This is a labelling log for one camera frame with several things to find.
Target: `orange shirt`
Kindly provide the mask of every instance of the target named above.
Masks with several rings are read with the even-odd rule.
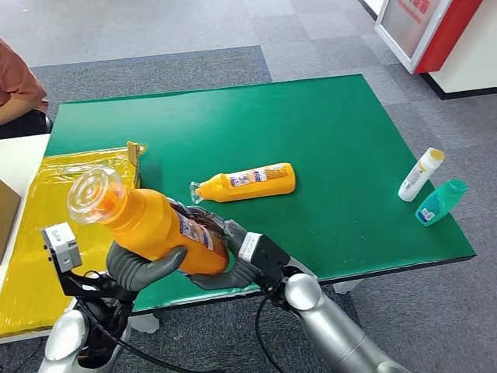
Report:
[[[10,99],[42,99],[37,110],[46,113],[45,90],[22,58],[0,39],[0,106]]]

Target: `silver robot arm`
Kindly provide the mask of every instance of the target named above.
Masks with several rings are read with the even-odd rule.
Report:
[[[93,325],[88,315],[112,336],[127,342],[130,336],[128,316],[137,292],[127,291],[107,274],[84,277],[72,272],[81,260],[67,223],[43,229],[41,235],[62,290],[75,298],[54,325],[38,372],[111,372],[122,348]]]
[[[329,299],[312,276],[288,278],[284,295],[333,373],[409,373]]]
[[[254,280],[272,303],[296,315],[333,373],[409,373],[324,294],[317,277],[265,235],[247,233],[238,257],[259,270]]]
[[[121,339],[129,341],[130,331],[128,323]],[[121,354],[121,346],[116,346],[107,362],[98,367],[81,366],[78,357],[84,348],[89,332],[88,318],[81,311],[71,309],[65,312],[50,333],[38,373],[110,373]]]

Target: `teal bottle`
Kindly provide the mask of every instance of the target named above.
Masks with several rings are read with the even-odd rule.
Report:
[[[447,215],[468,190],[462,180],[452,179],[434,190],[416,210],[416,218],[428,227]]]

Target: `yellow bottle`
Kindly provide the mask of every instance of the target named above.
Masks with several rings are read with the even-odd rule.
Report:
[[[179,269],[187,274],[219,274],[228,265],[225,245],[214,233],[176,212],[155,190],[128,189],[113,169],[95,168],[75,180],[67,208],[75,221],[97,221],[118,244],[148,260],[184,246],[188,253]]]
[[[287,194],[295,190],[296,177],[290,163],[248,169],[239,173],[219,173],[203,183],[192,182],[192,200],[228,202]]]

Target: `plastic bottle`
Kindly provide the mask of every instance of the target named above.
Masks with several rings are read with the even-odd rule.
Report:
[[[278,163],[239,173],[219,173],[200,184],[192,182],[190,193],[195,204],[203,200],[228,202],[291,193],[295,185],[295,173],[290,163]]]
[[[97,221],[119,245],[148,260],[185,246],[188,253],[179,269],[187,274],[218,274],[228,265],[224,242],[214,233],[176,212],[155,190],[128,189],[113,169],[95,168],[75,180],[67,208],[75,221]]]
[[[444,158],[441,150],[428,148],[402,182],[398,196],[401,200],[412,202]]]
[[[431,192],[416,210],[416,218],[428,227],[447,215],[468,190],[462,180],[453,179]]]

